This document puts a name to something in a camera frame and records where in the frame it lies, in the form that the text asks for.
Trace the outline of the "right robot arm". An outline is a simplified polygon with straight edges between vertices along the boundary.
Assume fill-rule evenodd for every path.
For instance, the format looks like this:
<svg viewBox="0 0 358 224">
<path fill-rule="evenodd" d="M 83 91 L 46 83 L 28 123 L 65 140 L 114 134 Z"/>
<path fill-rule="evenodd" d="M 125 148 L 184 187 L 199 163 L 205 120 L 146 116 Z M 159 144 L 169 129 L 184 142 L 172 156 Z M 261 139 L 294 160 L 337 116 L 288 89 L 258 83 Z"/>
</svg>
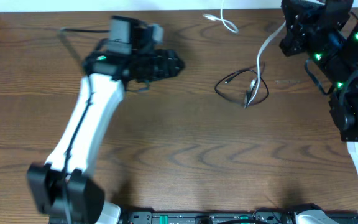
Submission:
<svg viewBox="0 0 358 224">
<path fill-rule="evenodd" d="M 358 19 L 348 37 L 341 33 L 352 16 L 352 0 L 283 0 L 286 36 L 280 42 L 290 57 L 306 53 L 331 82 L 329 113 L 347 144 L 358 175 Z"/>
</svg>

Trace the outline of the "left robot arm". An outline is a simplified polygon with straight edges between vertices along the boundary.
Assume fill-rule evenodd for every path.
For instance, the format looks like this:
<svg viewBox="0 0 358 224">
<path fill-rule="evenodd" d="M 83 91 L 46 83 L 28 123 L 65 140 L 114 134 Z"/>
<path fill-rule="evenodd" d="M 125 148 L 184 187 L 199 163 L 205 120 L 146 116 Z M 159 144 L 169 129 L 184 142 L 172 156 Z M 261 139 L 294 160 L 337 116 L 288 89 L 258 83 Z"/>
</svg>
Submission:
<svg viewBox="0 0 358 224">
<path fill-rule="evenodd" d="M 164 30 L 158 24 L 112 16 L 106 33 L 80 61 L 80 92 L 60 141 L 43 164 L 33 163 L 27 171 L 37 210 L 50 223 L 119 223 L 120 206 L 93 181 L 110 120 L 129 82 L 149 86 L 185 67 L 174 50 L 159 48 Z"/>
</svg>

